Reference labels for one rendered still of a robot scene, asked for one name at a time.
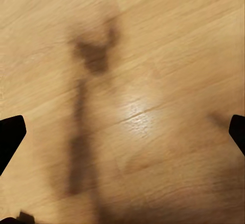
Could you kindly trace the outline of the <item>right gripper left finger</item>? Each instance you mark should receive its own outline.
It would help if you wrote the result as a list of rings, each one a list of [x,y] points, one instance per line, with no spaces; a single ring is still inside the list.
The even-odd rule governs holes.
[[[26,134],[22,115],[0,120],[0,176]]]

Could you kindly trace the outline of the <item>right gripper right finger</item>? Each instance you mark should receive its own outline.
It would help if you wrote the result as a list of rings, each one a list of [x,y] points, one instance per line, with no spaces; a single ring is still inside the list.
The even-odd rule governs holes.
[[[229,133],[245,156],[245,117],[233,115]]]

